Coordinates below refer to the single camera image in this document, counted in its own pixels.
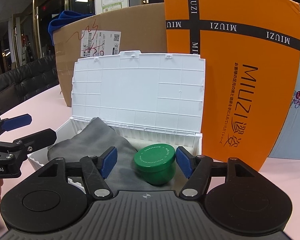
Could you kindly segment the orange MIUZI box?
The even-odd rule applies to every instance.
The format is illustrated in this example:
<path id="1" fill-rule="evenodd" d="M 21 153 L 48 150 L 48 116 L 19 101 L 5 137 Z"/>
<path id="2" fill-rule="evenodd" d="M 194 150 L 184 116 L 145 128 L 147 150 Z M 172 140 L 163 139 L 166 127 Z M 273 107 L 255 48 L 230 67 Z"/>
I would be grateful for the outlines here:
<path id="1" fill-rule="evenodd" d="M 206 62 L 202 153 L 259 170 L 286 120 L 300 62 L 292 0 L 164 0 L 167 50 Z"/>

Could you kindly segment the brown cardboard box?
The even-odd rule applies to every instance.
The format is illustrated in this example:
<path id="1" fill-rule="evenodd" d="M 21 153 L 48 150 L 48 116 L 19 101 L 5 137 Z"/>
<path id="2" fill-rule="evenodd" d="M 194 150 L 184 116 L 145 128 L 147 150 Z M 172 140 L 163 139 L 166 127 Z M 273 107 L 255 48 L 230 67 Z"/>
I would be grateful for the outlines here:
<path id="1" fill-rule="evenodd" d="M 121 32 L 120 50 L 165 53 L 166 22 L 164 3 L 127 7 L 86 17 L 53 32 L 56 67 L 64 101 L 71 106 L 74 63 L 81 57 L 82 31 Z"/>

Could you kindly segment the grey cloth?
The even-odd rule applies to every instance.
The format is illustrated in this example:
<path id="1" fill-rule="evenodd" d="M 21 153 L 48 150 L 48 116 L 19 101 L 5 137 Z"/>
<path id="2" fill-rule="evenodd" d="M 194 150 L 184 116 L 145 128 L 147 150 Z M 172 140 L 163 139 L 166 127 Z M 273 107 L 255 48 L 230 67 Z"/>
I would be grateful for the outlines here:
<path id="1" fill-rule="evenodd" d="M 111 146 L 118 152 L 117 163 L 106 183 L 114 194 L 119 190 L 155 191 L 170 190 L 171 184 L 155 186 L 143 180 L 140 172 L 134 166 L 134 154 L 137 150 L 124 137 L 118 135 L 101 119 L 94 118 L 81 133 L 71 139 L 63 140 L 53 145 L 47 153 L 51 161 L 63 157 L 66 162 L 77 162 L 85 156 L 100 156 Z"/>

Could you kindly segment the blue cloth on box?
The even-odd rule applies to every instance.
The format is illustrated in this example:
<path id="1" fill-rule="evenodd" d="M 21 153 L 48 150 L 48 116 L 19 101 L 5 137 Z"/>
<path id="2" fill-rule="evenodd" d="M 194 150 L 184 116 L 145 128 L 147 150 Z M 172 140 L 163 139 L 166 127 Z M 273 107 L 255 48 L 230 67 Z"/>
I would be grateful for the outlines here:
<path id="1" fill-rule="evenodd" d="M 53 32 L 54 31 L 60 29 L 61 27 L 65 26 L 65 25 L 68 25 L 70 23 L 79 21 L 81 19 L 84 19 L 84 18 L 87 18 L 90 16 L 93 16 L 93 14 L 82 14 L 82 13 L 71 11 L 71 10 L 62 11 L 56 19 L 52 20 L 49 23 L 49 26 L 48 26 L 48 33 L 51 37 L 52 44 L 54 44 L 54 41 L 53 41 Z"/>

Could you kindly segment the green round jar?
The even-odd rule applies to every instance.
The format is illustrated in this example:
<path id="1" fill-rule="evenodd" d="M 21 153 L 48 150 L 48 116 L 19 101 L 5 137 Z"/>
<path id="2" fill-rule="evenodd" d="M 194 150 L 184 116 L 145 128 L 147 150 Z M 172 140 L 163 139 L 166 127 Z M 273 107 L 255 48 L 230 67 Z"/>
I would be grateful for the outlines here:
<path id="1" fill-rule="evenodd" d="M 175 149 L 169 144 L 146 146 L 134 154 L 134 165 L 147 183 L 167 184 L 175 175 Z"/>

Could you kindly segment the black leather sofa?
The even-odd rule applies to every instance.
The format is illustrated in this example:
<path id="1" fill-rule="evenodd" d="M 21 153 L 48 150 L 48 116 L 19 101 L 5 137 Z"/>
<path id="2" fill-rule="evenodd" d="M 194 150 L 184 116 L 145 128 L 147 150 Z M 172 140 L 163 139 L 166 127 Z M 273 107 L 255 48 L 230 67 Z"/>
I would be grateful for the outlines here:
<path id="1" fill-rule="evenodd" d="M 0 115 L 59 84 L 54 55 L 0 75 Z"/>

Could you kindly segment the white plastic container box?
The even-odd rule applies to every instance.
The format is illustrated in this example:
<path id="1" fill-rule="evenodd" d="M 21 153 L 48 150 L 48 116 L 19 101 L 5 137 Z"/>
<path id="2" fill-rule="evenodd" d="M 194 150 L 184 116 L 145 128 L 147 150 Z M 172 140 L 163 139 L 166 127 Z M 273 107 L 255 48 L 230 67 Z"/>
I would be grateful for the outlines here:
<path id="1" fill-rule="evenodd" d="M 137 151 L 163 143 L 201 154 L 205 66 L 199 55 L 138 50 L 79 59 L 72 78 L 72 114 L 57 129 L 55 144 L 99 118 Z M 51 147 L 30 155 L 35 169 L 49 162 Z M 179 191 L 185 177 L 178 171 L 168 183 Z"/>

